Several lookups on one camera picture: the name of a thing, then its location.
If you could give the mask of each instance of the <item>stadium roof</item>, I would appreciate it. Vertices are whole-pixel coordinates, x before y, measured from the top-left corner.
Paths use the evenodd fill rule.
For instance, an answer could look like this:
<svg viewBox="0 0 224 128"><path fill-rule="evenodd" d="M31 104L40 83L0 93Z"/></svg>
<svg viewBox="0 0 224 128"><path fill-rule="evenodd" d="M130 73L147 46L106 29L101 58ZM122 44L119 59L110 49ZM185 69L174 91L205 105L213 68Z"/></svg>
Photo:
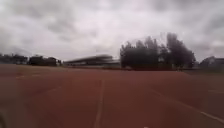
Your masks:
<svg viewBox="0 0 224 128"><path fill-rule="evenodd" d="M105 59L112 59L112 58L113 57L110 55L97 55L97 56L90 56L90 57L65 61L65 63L77 63L77 62L85 62L85 61L93 61L93 60L105 60Z"/></svg>

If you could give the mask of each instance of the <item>field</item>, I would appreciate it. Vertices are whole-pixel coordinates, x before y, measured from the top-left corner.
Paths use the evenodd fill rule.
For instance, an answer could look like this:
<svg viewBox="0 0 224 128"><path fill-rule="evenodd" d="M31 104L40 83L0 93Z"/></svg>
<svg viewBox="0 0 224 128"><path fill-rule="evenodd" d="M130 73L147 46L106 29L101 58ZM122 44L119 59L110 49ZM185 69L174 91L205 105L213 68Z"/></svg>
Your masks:
<svg viewBox="0 0 224 128"><path fill-rule="evenodd" d="M224 128L223 78L0 65L0 114L8 128Z"/></svg>

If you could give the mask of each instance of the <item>building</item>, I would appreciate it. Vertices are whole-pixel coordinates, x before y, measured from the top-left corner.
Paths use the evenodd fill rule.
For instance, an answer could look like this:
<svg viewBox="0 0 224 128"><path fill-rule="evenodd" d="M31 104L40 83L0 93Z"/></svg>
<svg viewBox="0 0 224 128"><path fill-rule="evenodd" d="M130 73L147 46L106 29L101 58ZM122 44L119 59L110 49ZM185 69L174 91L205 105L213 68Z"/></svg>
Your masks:
<svg viewBox="0 0 224 128"><path fill-rule="evenodd" d="M203 69L215 69L224 71L224 58L216 58L214 56L204 59L199 66Z"/></svg>
<svg viewBox="0 0 224 128"><path fill-rule="evenodd" d="M65 61L64 65L72 66L72 67L80 67L80 66L113 66L120 65L119 61L113 60L113 57L110 55L97 55L90 56L70 61Z"/></svg>

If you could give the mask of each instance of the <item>tree line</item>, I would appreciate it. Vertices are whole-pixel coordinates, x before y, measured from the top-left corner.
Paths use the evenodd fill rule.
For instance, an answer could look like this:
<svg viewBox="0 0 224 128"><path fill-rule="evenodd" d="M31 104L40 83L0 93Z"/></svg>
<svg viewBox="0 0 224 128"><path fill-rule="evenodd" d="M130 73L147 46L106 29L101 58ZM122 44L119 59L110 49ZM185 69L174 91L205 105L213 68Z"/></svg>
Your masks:
<svg viewBox="0 0 224 128"><path fill-rule="evenodd" d="M183 41L174 33L168 33L166 44L159 45L156 39L147 37L133 44L121 46L120 61L122 68L136 70L170 70L173 68L192 68L196 59Z"/></svg>
<svg viewBox="0 0 224 128"><path fill-rule="evenodd" d="M28 64L28 65L35 65L35 66L62 65L61 60L57 60L54 57L45 58L40 55L27 57L20 54L0 54L0 62L8 63L8 64Z"/></svg>

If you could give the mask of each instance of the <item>cloud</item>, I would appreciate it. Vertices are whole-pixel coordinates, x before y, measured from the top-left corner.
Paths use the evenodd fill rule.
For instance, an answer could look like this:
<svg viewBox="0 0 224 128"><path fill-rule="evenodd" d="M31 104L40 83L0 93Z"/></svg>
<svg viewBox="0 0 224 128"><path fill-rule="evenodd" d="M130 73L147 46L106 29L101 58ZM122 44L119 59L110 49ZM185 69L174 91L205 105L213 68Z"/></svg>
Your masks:
<svg viewBox="0 0 224 128"><path fill-rule="evenodd" d="M201 60L223 54L223 11L222 0L1 0L0 50L118 57L127 40L175 32Z"/></svg>

